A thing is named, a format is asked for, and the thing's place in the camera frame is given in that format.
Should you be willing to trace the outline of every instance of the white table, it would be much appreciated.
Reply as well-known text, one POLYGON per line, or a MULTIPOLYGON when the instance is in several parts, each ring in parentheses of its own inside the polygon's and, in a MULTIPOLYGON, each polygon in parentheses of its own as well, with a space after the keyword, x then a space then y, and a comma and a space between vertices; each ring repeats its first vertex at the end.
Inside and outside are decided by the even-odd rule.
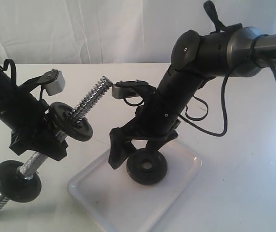
MULTIPOLYGON (((65 90, 48 103, 75 106, 105 75, 112 81, 141 79, 157 86, 168 64, 59 64, 18 65, 18 83, 51 68, 60 69, 65 90)), ((200 126, 222 130, 220 87, 222 77, 210 81, 197 96, 209 103, 210 114, 200 126)), ((244 232, 276 231, 276 84, 265 69, 253 78, 231 78, 226 90, 228 132, 216 138, 186 123, 179 128, 179 140, 203 161, 196 178, 177 199, 154 231, 244 232)), ((198 102, 189 104, 192 116, 204 111, 198 102)), ((108 92, 87 115, 94 137, 87 143, 70 138, 68 157, 47 160, 39 169, 40 196, 30 203, 9 202, 0 213, 0 231, 84 232, 101 231, 68 195, 68 180, 109 148, 111 128, 126 121, 118 115, 134 115, 134 107, 112 98, 108 92)), ((10 129, 0 121, 0 162, 26 161, 32 152, 18 157, 9 148, 10 129)))

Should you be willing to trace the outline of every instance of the robotic arm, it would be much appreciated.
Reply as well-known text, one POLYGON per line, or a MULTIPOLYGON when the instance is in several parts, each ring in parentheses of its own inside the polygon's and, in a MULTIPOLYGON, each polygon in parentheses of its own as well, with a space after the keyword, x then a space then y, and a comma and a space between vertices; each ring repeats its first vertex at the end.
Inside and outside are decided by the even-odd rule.
POLYGON ((178 117, 211 135, 220 137, 226 133, 224 91, 229 76, 252 77, 270 67, 276 78, 276 35, 264 35, 256 28, 243 28, 242 24, 226 27, 219 21, 211 1, 205 2, 204 8, 216 31, 205 36, 194 30, 182 34, 173 48, 171 65, 157 88, 144 81, 121 81, 112 87, 116 99, 127 102, 127 98, 140 96, 141 104, 144 102, 130 104, 138 106, 135 117, 110 132, 109 164, 117 169, 128 158, 127 171, 140 184, 152 185, 164 178, 167 163, 158 150, 177 138, 178 117), (218 134, 180 115, 195 92, 216 76, 225 76, 221 98, 224 131, 218 134), (147 140, 146 147, 137 150, 132 140, 147 140), (151 163, 152 168, 142 168, 143 162, 151 163))

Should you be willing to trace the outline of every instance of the screw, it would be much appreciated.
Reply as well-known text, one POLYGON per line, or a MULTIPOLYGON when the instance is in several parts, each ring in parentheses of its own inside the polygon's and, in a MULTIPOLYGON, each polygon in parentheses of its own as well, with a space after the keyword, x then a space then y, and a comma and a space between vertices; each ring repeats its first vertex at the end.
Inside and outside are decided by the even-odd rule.
MULTIPOLYGON (((84 117, 111 86, 112 82, 103 76, 73 110, 70 115, 71 120, 79 121, 80 118, 84 117)), ((59 142, 63 142, 67 137, 67 135, 61 130, 56 130, 55 136, 59 142)), ((25 179, 31 179, 36 170, 45 162, 47 158, 48 157, 44 154, 35 152, 21 167, 18 168, 18 172, 25 179)), ((0 193, 0 210, 8 201, 9 198, 0 193)))

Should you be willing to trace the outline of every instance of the white fabric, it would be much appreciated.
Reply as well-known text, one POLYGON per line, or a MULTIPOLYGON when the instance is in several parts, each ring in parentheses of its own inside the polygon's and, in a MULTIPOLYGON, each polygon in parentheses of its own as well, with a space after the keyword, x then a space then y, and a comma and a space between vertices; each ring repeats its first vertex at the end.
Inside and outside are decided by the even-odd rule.
MULTIPOLYGON (((0 0, 0 63, 169 62, 176 39, 213 26, 205 0, 0 0)), ((214 0, 221 21, 276 32, 275 0, 214 0)))

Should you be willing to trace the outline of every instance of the transparent base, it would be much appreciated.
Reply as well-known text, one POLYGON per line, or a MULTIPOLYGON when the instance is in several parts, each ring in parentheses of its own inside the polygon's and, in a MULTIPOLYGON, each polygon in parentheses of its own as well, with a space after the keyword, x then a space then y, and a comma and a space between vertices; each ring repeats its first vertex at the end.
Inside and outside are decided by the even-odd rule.
MULTIPOLYGON (((136 141, 138 145, 143 147, 143 142, 136 141)), ((201 166, 200 158, 175 140, 159 151, 168 171, 158 184, 136 183, 127 174, 126 162, 113 170, 108 150, 69 181, 68 192, 106 232, 150 231, 201 166)))

